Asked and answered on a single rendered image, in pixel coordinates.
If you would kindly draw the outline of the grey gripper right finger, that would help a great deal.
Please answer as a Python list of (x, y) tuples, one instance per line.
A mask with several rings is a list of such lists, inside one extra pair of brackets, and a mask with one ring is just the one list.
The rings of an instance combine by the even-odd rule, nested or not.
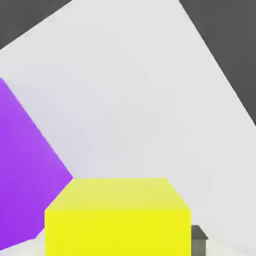
[(243, 256), (243, 254), (209, 239), (199, 225), (192, 225), (191, 256)]

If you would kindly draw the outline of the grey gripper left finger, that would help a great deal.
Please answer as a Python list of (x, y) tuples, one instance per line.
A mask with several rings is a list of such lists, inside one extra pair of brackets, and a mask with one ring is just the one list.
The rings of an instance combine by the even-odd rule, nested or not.
[(45, 229), (35, 239), (1, 250), (0, 256), (45, 256)]

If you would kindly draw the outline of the small yellow cube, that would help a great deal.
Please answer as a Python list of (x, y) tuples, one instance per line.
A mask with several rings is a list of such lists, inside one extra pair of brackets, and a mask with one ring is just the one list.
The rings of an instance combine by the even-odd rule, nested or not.
[(44, 230), (45, 256), (191, 256), (191, 210), (166, 178), (75, 178)]

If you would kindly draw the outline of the large purple box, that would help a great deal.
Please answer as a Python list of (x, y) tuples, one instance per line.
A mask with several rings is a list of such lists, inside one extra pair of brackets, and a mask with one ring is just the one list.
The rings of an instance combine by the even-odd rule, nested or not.
[(0, 78), (0, 251), (39, 234), (45, 225), (45, 209), (71, 180)]

